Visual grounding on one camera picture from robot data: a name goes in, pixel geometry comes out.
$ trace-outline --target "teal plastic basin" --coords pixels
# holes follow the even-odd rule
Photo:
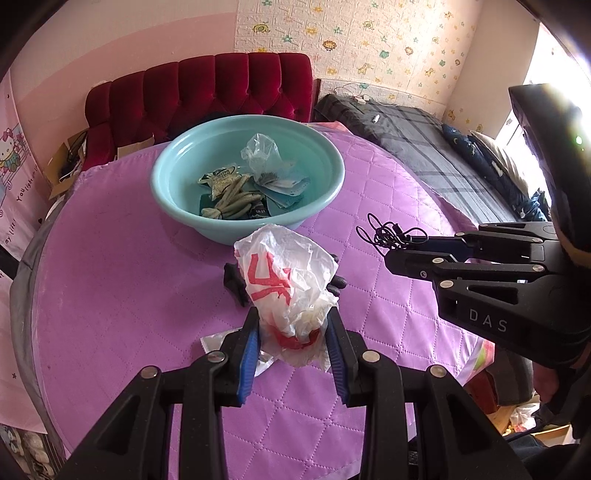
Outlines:
[[[310,177],[303,200],[285,213],[260,220],[215,220],[200,216],[201,195],[211,190],[197,180],[231,163],[246,166],[240,151],[256,133],[271,137],[281,158],[295,162]],[[151,188],[162,210],[172,218],[215,242],[233,245],[268,223],[297,228],[335,199],[344,179],[343,157],[316,130],[276,116],[240,115],[198,125],[173,140],[154,164]],[[280,213],[276,207],[269,209],[272,214]]]

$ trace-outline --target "hello kitty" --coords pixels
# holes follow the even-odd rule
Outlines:
[[[8,128],[0,137],[0,170],[2,174],[15,172],[21,166],[21,157],[14,150],[14,135]]]

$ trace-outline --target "round table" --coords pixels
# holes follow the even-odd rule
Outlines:
[[[455,226],[385,151],[347,133],[325,135],[343,155],[345,183],[298,231],[341,259],[346,328],[400,365],[442,364],[465,381],[478,337],[438,319],[430,283],[394,277],[355,234],[368,212],[435,235]],[[248,311],[222,284],[232,247],[172,220],[153,200],[150,171],[163,148],[82,174],[44,247],[32,314],[35,370],[69,451],[142,367],[189,365],[203,355],[201,337],[239,327]],[[364,414],[341,405],[330,373],[276,362],[242,408],[223,411],[229,476],[349,478],[359,471]],[[178,423],[173,430],[178,437]],[[173,447],[171,478],[177,461]]]

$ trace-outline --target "gray plaid bedsheet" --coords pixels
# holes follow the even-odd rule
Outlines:
[[[499,193],[451,148],[441,134],[441,122],[429,113],[373,101],[360,105],[333,94],[314,110],[319,121],[341,122],[354,135],[392,154],[472,222],[519,220]],[[377,114],[379,121],[373,123]]]

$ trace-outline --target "tufted headboard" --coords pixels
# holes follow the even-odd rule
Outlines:
[[[152,135],[157,144],[171,140],[214,112],[308,122],[315,96],[310,59],[302,53],[224,53],[132,73],[89,92],[84,169]]]

